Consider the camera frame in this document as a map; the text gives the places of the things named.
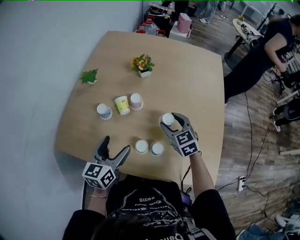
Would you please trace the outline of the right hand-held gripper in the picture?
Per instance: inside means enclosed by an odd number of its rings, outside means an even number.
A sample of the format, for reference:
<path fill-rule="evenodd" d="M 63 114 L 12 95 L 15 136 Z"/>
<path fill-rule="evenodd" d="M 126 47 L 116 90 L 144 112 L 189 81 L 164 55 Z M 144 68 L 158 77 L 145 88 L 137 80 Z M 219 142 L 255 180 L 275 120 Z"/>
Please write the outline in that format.
<path fill-rule="evenodd" d="M 172 113 L 174 119 L 181 125 L 182 130 L 172 130 L 164 122 L 160 122 L 162 130 L 165 132 L 170 141 L 173 142 L 174 149 L 182 157 L 191 156 L 200 152 L 198 140 L 195 131 L 190 126 L 189 118 L 180 113 Z"/>

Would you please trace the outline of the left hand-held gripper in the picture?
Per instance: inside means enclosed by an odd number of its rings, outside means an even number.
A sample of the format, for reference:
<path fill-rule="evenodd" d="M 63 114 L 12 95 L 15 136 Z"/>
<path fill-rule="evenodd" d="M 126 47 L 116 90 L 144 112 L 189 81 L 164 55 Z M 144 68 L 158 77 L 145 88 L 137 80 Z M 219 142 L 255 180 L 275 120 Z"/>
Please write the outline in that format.
<path fill-rule="evenodd" d="M 124 147 L 115 158 L 109 157 L 108 144 L 110 137 L 107 135 L 96 149 L 94 159 L 88 162 L 82 173 L 82 177 L 90 187 L 107 189 L 116 177 L 116 171 L 124 164 L 130 154 L 130 145 Z"/>

